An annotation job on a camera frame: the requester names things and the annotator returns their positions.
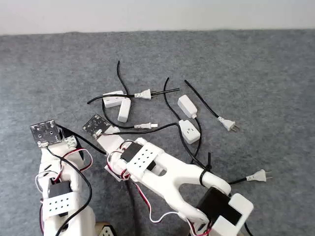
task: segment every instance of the two-prong plug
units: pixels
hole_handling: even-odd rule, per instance
[[[227,131],[233,130],[237,132],[237,129],[240,129],[236,124],[235,121],[231,121],[229,119],[224,119],[223,117],[218,117],[218,121],[220,121],[223,126],[227,129]]]
[[[264,181],[266,182],[268,179],[272,178],[271,171],[265,171],[264,169],[261,169],[260,171],[257,171],[255,174],[251,176],[246,176],[247,181]]]
[[[152,97],[158,96],[160,94],[168,93],[168,92],[176,92],[176,91],[179,91],[179,88],[169,89],[169,90],[160,91],[160,92],[151,91],[150,89],[147,89],[140,93],[135,93],[134,97],[151,100]]]

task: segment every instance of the circuit board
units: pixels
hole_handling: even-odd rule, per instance
[[[95,114],[84,126],[83,129],[87,131],[89,134],[91,134],[95,139],[98,138],[98,136],[101,133],[104,133],[110,125],[107,123],[107,121],[102,118],[100,115]]]
[[[53,119],[33,124],[30,126],[30,129],[34,140],[39,147],[45,147],[61,142],[61,137]]]

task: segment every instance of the white plastic part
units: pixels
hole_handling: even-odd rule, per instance
[[[146,123],[146,124],[135,124],[134,128],[135,129],[152,129],[156,128],[158,124],[152,124],[151,122]]]
[[[235,121],[224,119],[223,117],[218,117],[218,121],[220,121],[223,124],[223,126],[227,129],[227,131],[231,131],[231,130],[236,131],[234,129]]]
[[[105,134],[112,134],[116,132],[120,132],[119,128],[110,126],[105,131]],[[119,135],[101,135],[97,139],[97,142],[105,149],[107,153],[115,151],[123,141],[123,138]]]
[[[200,139],[199,131],[189,120],[180,120],[179,126],[181,127],[183,138],[188,144],[192,144]]]
[[[122,104],[120,105],[119,114],[118,114],[118,121],[120,122],[127,122],[129,111],[131,106],[131,100],[130,98],[125,98],[122,100]]]
[[[210,236],[236,236],[253,210],[253,204],[239,193],[234,194],[228,204],[241,213],[241,218],[233,225],[220,215],[212,226]]]
[[[267,179],[272,178],[272,176],[270,176],[271,171],[265,171],[264,169],[261,169],[260,171],[257,171],[255,174],[251,175],[251,176],[247,176],[246,180],[247,181],[264,181],[266,182]]]
[[[99,236],[115,236],[115,235],[109,226],[104,226]]]
[[[80,196],[76,192],[70,192],[53,198],[44,199],[43,220],[46,220],[50,216],[78,209],[80,206],[79,200]]]
[[[169,206],[179,213],[179,216],[183,220],[188,218],[192,222],[208,223],[209,220],[207,216],[200,210],[185,202],[178,190],[184,183],[200,184],[199,177],[203,172],[203,169],[196,165],[189,165],[176,159],[175,157],[165,153],[164,150],[148,143],[142,138],[137,139],[136,142],[155,150],[152,155],[158,153],[158,155],[154,158],[154,161],[156,165],[162,167],[166,173],[159,176],[147,169],[143,171],[142,166],[137,169],[137,165],[130,164],[127,165],[127,169],[131,173],[131,178],[142,183],[164,198]],[[206,172],[204,174],[202,182],[206,187],[215,187],[226,195],[228,195],[231,191],[231,187],[226,181],[210,172]]]
[[[187,95],[181,96],[177,104],[188,118],[195,119],[197,117],[198,110]]]
[[[68,144],[69,148],[75,148],[78,145],[74,136],[70,136],[68,138],[65,138],[64,140]]]
[[[61,143],[49,146],[49,150],[58,156],[63,156],[67,152],[74,149],[75,149],[74,147],[69,147],[66,141],[62,141]],[[42,172],[46,169],[46,170],[51,170],[58,173],[60,170],[60,160],[57,157],[50,154],[46,148],[41,148],[41,151],[42,151],[42,157],[41,157],[41,164],[39,167],[39,172]],[[71,163],[79,169],[83,167],[83,160],[78,152],[72,155],[69,155],[67,157],[67,160],[71,161]],[[51,185],[50,178],[55,177],[55,176],[56,175],[48,174],[47,176],[40,177],[38,179],[38,183],[40,187],[43,189],[44,236],[55,236],[56,232],[58,231],[59,227],[63,224],[63,222],[81,207],[80,193],[82,192],[82,178],[78,175],[78,173],[68,164],[63,163],[63,171],[61,174],[61,179],[62,181],[67,181],[67,180],[70,181],[70,187],[73,192],[49,199],[48,190]],[[71,200],[71,203],[69,204],[69,206],[62,205],[63,201],[61,202],[61,199],[63,200],[64,196],[66,195],[68,196],[69,201]],[[60,199],[60,201],[57,201],[57,205],[60,208],[57,207],[57,209],[55,209],[56,208],[55,207],[54,214],[57,214],[59,209],[65,209],[68,207],[67,216],[60,217],[59,215],[47,214],[47,212],[49,212],[49,210],[51,209],[49,208],[50,207],[49,201],[52,199],[55,199],[54,203],[56,202],[56,199]],[[62,236],[73,236],[73,235],[96,236],[95,214],[93,210],[89,206],[87,206],[82,212],[77,214],[69,222],[68,228],[65,231],[63,231],[60,235]]]
[[[105,93],[103,95],[108,95],[108,94],[123,94],[123,91],[114,91],[114,92],[109,92],[109,93]],[[124,97],[104,97],[103,101],[104,101],[104,105],[106,108],[111,108],[111,107],[115,107],[115,106],[119,106],[122,101],[124,100]]]
[[[151,91],[149,89],[147,89],[147,90],[144,90],[140,93],[135,93],[134,97],[151,100]]]
[[[164,151],[159,147],[146,143],[138,153],[127,163],[127,169],[136,178],[141,178],[144,171],[151,164],[151,162]]]

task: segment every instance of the power cord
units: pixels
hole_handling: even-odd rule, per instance
[[[164,88],[163,88],[163,91],[166,91],[166,86],[167,86],[167,82],[169,80],[169,77],[167,77],[166,81],[165,81],[165,84],[164,84]],[[171,107],[171,105],[168,103],[167,101],[167,98],[166,98],[166,94],[163,94],[164,96],[164,101],[167,105],[167,107],[169,108],[169,110],[174,114],[174,116],[178,119],[178,120],[181,120],[180,116],[174,111],[174,109]],[[201,142],[202,142],[202,129],[201,129],[201,125],[200,125],[200,122],[197,118],[195,118],[196,122],[197,122],[197,125],[198,125],[198,129],[199,129],[199,133],[200,133],[200,138],[199,138],[199,142],[198,142],[198,147],[195,151],[195,153],[193,154],[194,157],[196,157],[199,153],[199,150],[200,150],[200,147],[201,147]]]
[[[135,236],[140,236],[141,235],[141,230],[140,230],[140,223],[139,223],[139,216],[137,212],[137,208],[135,205],[135,200],[134,196],[131,191],[130,183],[129,180],[125,181],[126,189],[130,198],[130,203],[132,205],[132,214],[133,214],[133,224],[134,224],[134,235]]]
[[[236,124],[235,121],[231,121],[229,119],[224,119],[223,117],[220,117],[217,113],[215,113],[214,110],[208,105],[208,103],[202,98],[202,96],[197,92],[197,90],[187,81],[184,80],[185,83],[191,88],[191,90],[197,95],[197,97],[200,99],[200,101],[206,106],[206,108],[209,110],[211,114],[213,114],[218,121],[222,123],[222,125],[227,129],[227,131],[234,131],[237,132],[237,129],[240,129]]]
[[[248,233],[250,236],[254,236],[254,235],[251,233],[251,231],[249,230],[248,225],[247,225],[246,222],[244,223],[244,227],[245,227],[247,233]]]
[[[169,92],[176,92],[179,91],[179,88],[174,88],[174,89],[170,89],[167,91],[160,91],[160,92],[156,92],[156,91],[151,91],[150,89],[144,90],[140,93],[135,93],[135,94],[103,94],[100,96],[97,96],[95,98],[92,98],[90,101],[87,102],[87,104],[90,104],[92,102],[94,102],[95,100],[104,98],[104,97],[128,97],[128,98],[143,98],[143,99],[149,99],[151,100],[152,97],[158,96],[160,94],[163,93],[169,93]]]
[[[60,226],[60,228],[58,229],[56,236],[59,236],[61,231],[63,230],[63,228],[68,224],[68,222],[73,219],[77,214],[79,214],[81,211],[83,211],[90,203],[91,199],[92,199],[92,187],[90,182],[88,181],[88,179],[85,177],[84,174],[82,174],[82,172],[76,168],[70,161],[68,161],[67,159],[58,156],[54,153],[52,153],[48,147],[46,147],[46,149],[49,151],[50,154],[52,154],[53,156],[59,158],[61,161],[67,163],[69,166],[71,166],[81,177],[82,179],[85,181],[85,183],[87,184],[88,188],[89,188],[89,198],[87,199],[87,201],[84,203],[84,205],[82,207],[80,207],[75,213],[73,213],[72,215],[70,215],[65,221],[64,223]]]
[[[120,80],[120,82],[122,83],[124,89],[125,89],[125,92],[127,95],[129,95],[129,90],[126,86],[126,84],[124,83],[124,81],[122,80],[121,78],[121,75],[120,75],[120,61],[118,61],[117,63],[117,76]],[[151,124],[151,123],[146,123],[146,124],[136,124],[136,125],[133,125],[133,126],[122,126],[122,125],[119,125],[119,124],[116,124],[114,123],[110,118],[109,116],[106,114],[106,108],[105,108],[105,103],[104,103],[104,100],[102,99],[102,110],[103,110],[103,114],[105,116],[105,118],[107,119],[107,121],[115,126],[115,127],[118,127],[120,129],[142,129],[142,128],[148,128],[148,129],[151,129],[153,127],[157,127],[157,124]]]
[[[250,176],[246,176],[244,178],[229,182],[228,184],[232,185],[232,184],[236,184],[236,183],[241,183],[244,181],[263,181],[266,182],[268,179],[272,178],[272,171],[265,171],[264,169],[261,169],[260,171],[257,171],[256,173],[250,175]]]

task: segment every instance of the white outlet adapter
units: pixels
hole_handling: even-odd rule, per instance
[[[105,93],[103,95],[123,94],[123,93],[124,92],[122,90],[120,90],[120,91],[114,91],[114,92]],[[104,104],[105,104],[106,108],[111,108],[111,107],[119,106],[124,99],[125,99],[124,97],[104,97],[103,101],[104,101]]]
[[[178,98],[177,104],[188,118],[195,119],[197,117],[198,110],[187,95]]]
[[[122,104],[120,105],[119,114],[117,120],[123,123],[126,123],[129,116],[131,106],[130,98],[125,98],[122,100]]]
[[[188,144],[192,144],[200,139],[199,131],[189,120],[180,120],[179,126],[181,127],[183,138]]]

